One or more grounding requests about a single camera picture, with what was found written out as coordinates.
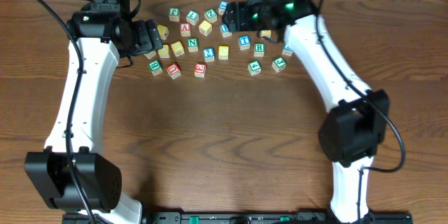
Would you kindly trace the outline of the green R block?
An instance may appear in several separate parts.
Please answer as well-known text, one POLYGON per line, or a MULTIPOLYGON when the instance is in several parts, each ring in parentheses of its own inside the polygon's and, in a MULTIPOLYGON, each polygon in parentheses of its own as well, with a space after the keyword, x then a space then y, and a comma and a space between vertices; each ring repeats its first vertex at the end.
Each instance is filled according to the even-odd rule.
POLYGON ((263 57, 265 54, 265 44, 264 43, 255 43, 254 44, 254 56, 255 57, 263 57))

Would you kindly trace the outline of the yellow C block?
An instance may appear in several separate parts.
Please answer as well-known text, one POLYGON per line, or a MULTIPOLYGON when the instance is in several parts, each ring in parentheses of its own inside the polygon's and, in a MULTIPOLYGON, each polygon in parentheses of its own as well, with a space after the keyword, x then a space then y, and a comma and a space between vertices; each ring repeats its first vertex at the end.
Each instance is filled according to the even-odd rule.
POLYGON ((226 45, 220 45, 218 47, 218 58, 220 60, 228 60, 230 48, 226 45))

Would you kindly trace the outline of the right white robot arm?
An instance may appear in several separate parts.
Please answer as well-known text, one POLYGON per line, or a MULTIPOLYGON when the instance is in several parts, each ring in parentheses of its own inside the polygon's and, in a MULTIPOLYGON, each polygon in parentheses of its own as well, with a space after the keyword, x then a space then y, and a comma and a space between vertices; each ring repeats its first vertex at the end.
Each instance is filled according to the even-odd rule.
POLYGON ((366 223, 368 167, 384 140, 389 98, 372 91, 334 44, 312 0, 246 0, 227 5, 231 32, 276 29, 299 58, 323 100, 327 116, 318 140, 332 163, 330 210, 339 223, 366 223))

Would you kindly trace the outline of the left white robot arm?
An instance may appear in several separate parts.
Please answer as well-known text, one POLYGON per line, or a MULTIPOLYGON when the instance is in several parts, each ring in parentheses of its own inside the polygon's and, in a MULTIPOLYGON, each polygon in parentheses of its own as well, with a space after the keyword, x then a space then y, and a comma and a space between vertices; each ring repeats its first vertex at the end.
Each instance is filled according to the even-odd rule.
POLYGON ((69 69, 57 119, 42 151, 24 170, 65 223, 148 223, 139 201, 123 192, 120 169, 103 155, 102 130, 110 83, 120 59, 155 52, 154 20, 138 20, 130 0, 87 0, 61 22, 69 39, 69 69))

